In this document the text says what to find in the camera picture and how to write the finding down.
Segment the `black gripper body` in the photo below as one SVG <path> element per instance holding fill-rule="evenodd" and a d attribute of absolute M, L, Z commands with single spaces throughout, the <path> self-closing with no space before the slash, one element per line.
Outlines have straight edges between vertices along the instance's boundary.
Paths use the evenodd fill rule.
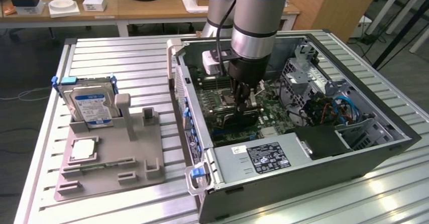
<path fill-rule="evenodd" d="M 229 64 L 233 89 L 237 90 L 241 83 L 254 88 L 266 74 L 267 65 L 269 56 L 259 59 L 245 57 L 233 59 Z"/>

